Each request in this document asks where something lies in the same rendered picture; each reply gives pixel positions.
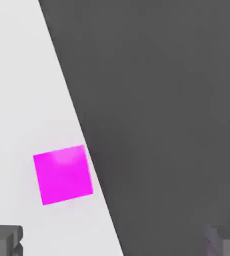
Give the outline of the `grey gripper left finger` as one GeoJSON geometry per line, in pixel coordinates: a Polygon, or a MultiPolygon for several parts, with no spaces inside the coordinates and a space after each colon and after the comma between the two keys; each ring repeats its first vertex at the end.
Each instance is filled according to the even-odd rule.
{"type": "Polygon", "coordinates": [[[23,227],[0,225],[0,256],[23,256],[23,227]]]}

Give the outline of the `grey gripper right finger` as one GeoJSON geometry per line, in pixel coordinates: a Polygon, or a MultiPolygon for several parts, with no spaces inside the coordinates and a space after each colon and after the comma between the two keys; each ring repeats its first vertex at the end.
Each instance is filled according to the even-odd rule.
{"type": "Polygon", "coordinates": [[[230,256],[230,224],[204,227],[205,256],[230,256]]]}

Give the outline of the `small magenta cube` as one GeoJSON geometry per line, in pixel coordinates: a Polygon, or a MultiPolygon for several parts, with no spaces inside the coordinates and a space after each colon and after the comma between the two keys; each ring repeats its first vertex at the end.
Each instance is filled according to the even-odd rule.
{"type": "Polygon", "coordinates": [[[84,145],[33,156],[42,204],[93,194],[84,145]]]}

